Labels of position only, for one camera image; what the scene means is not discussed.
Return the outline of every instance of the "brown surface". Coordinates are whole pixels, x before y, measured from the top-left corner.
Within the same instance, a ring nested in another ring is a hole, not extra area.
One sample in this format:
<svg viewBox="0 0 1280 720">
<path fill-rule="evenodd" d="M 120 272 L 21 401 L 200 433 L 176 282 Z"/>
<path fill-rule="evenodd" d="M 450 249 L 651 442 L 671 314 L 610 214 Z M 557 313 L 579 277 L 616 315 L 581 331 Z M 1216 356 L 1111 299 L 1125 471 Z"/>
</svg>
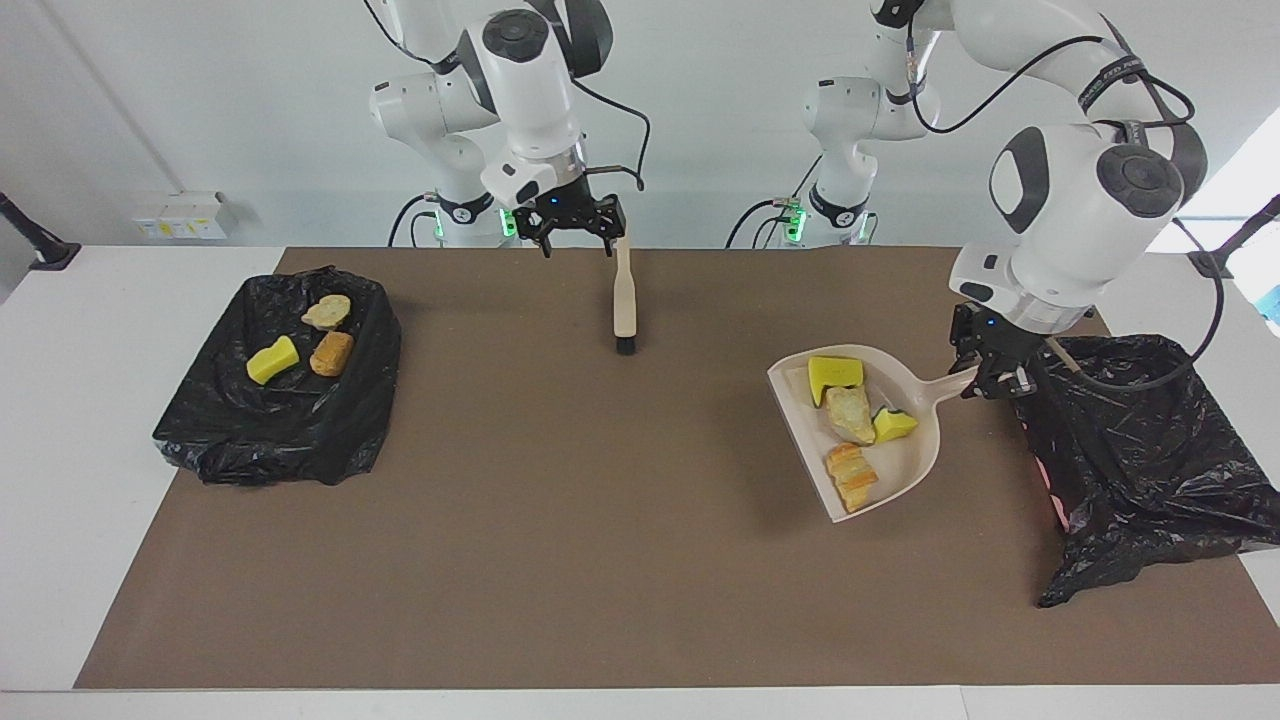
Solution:
<svg viewBox="0 0 1280 720">
<path fill-rule="evenodd" d="M 832 525 L 765 382 L 856 342 L 950 363 L 952 251 L 639 252 L 640 354 L 599 252 L 291 250 L 404 325 L 376 470 L 180 473 L 81 688 L 1280 682 L 1235 559 L 1055 610 L 1053 518 L 1005 404 L 941 407 L 937 469 Z"/>
</svg>

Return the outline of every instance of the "black strap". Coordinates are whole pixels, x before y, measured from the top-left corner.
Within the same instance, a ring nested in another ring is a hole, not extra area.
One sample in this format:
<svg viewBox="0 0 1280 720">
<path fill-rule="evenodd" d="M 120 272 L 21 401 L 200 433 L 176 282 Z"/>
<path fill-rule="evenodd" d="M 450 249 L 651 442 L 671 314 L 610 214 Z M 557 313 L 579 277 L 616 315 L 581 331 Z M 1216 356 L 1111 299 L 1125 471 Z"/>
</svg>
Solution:
<svg viewBox="0 0 1280 720">
<path fill-rule="evenodd" d="M 1146 73 L 1147 65 L 1137 55 L 1125 55 L 1124 58 L 1120 58 L 1115 63 L 1102 68 L 1102 70 L 1098 72 L 1098 77 L 1093 78 L 1093 82 L 1084 88 L 1084 92 L 1082 92 L 1079 97 L 1080 109 L 1088 113 L 1089 108 L 1098 101 L 1098 97 L 1101 97 L 1108 87 L 1125 78 L 1143 76 Z"/>
</svg>

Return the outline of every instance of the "trash bag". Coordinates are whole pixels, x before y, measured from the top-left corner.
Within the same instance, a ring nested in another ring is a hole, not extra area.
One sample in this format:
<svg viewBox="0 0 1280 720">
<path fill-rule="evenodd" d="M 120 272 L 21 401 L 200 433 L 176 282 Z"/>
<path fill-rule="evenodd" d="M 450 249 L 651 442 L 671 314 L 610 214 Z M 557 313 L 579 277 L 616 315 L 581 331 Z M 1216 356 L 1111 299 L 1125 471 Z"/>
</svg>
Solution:
<svg viewBox="0 0 1280 720">
<path fill-rule="evenodd" d="M 1061 342 L 1110 384 L 1160 378 L 1188 357 L 1158 336 Z M 1030 370 L 1039 391 L 1014 406 L 1066 536 L 1041 607 L 1156 562 L 1280 544 L 1280 493 L 1194 370 L 1129 395 L 1082 384 L 1052 354 Z"/>
<path fill-rule="evenodd" d="M 311 372 L 323 331 L 302 324 L 326 295 L 351 299 L 340 331 L 356 343 L 340 378 Z M 280 336 L 302 361 L 266 387 L 244 364 Z M 332 266 L 250 278 L 209 334 L 154 438 L 165 459 L 205 483 L 333 486 L 367 473 L 387 437 L 399 372 L 401 325 L 376 282 Z"/>
</svg>

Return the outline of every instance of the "yellow sponge piece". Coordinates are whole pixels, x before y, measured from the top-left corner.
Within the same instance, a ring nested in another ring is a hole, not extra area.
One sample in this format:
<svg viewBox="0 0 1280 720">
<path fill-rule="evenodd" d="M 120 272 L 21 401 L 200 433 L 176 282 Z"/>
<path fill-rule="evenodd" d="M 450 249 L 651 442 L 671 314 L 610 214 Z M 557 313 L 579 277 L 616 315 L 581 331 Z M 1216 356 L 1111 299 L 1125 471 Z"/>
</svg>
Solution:
<svg viewBox="0 0 1280 720">
<path fill-rule="evenodd" d="M 863 382 L 863 361 L 856 357 L 809 359 L 809 389 L 813 391 L 814 407 L 822 407 L 822 396 L 828 387 L 858 387 Z"/>
<path fill-rule="evenodd" d="M 301 361 L 302 359 L 298 357 L 298 348 L 293 346 L 293 341 L 288 336 L 280 336 L 280 340 L 275 341 L 275 345 L 265 350 L 259 350 L 257 355 L 250 357 L 246 368 L 248 369 L 248 377 L 255 383 L 265 386 L 268 380 Z"/>
<path fill-rule="evenodd" d="M 901 410 L 884 409 L 876 414 L 876 442 L 888 442 L 911 434 L 920 423 Z"/>
</svg>

